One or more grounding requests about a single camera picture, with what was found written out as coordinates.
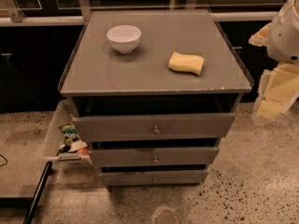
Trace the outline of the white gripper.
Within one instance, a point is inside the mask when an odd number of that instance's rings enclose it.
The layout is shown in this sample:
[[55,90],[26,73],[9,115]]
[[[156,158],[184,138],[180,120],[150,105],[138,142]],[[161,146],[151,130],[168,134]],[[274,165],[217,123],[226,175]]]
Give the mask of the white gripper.
[[[249,38],[256,47],[268,45],[270,23]],[[299,97],[299,66],[279,63],[272,71],[265,69],[258,88],[258,97],[253,107],[253,117],[258,122],[275,120],[286,114]]]

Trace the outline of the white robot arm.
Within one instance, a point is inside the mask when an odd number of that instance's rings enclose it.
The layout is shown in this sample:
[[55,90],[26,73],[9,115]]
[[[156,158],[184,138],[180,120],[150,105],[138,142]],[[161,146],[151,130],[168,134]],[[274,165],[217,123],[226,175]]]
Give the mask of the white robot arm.
[[265,46],[268,57],[278,62],[272,71],[263,71],[253,107],[253,120],[266,124],[286,114],[299,97],[299,0],[288,0],[249,43]]

